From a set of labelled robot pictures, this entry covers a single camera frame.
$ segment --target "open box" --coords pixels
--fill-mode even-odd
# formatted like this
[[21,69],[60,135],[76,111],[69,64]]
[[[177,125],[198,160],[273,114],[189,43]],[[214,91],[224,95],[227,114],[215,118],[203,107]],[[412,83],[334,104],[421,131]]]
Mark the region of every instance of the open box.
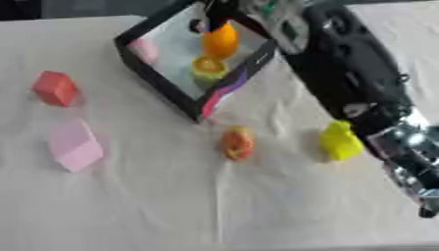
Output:
[[[276,47],[257,22],[236,13],[231,24],[239,33],[240,45],[225,60],[230,72],[210,88],[201,89],[190,71],[192,61],[202,54],[201,34],[189,30],[190,21],[199,18],[197,9],[201,4],[197,0],[177,1],[115,39],[123,62],[195,122],[208,117],[222,99],[266,65]],[[131,42],[143,38],[158,47],[159,58],[154,65],[144,63],[129,48]]]

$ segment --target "toy fruit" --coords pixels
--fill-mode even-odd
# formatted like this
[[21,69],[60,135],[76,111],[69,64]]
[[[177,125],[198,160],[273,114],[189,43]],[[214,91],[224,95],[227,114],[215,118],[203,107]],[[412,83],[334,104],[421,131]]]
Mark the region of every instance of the toy fruit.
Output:
[[255,136],[245,126],[231,126],[222,135],[221,149],[230,160],[243,161],[255,150]]
[[230,23],[226,23],[212,32],[205,32],[202,37],[202,45],[206,55],[225,59],[238,49],[238,32]]
[[363,144],[347,122],[335,121],[320,135],[320,145],[331,159],[342,161],[363,151]]
[[211,56],[201,56],[192,62],[194,82],[204,90],[222,79],[227,73],[227,64]]

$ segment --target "apple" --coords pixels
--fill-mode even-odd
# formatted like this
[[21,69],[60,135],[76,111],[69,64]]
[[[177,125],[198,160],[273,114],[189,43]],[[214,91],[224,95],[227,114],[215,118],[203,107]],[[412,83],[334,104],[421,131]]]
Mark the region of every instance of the apple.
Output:
[[247,159],[255,150],[253,131],[241,125],[231,126],[221,138],[224,155],[233,161]]

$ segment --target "orange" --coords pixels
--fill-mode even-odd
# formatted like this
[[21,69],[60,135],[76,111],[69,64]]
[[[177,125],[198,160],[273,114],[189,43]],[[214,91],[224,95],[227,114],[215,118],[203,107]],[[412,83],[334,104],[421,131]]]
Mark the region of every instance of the orange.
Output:
[[206,55],[225,59],[233,55],[238,49],[238,32],[226,23],[212,32],[205,32],[202,38],[203,50]]

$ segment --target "pink cube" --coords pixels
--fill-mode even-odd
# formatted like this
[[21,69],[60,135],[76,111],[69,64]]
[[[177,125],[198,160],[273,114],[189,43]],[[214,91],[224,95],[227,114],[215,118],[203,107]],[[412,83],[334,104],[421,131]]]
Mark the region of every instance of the pink cube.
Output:
[[153,65],[159,58],[159,49],[148,39],[139,38],[134,40],[129,47],[146,64]]
[[78,173],[104,156],[88,124],[76,119],[55,128],[49,136],[54,158],[72,173]]

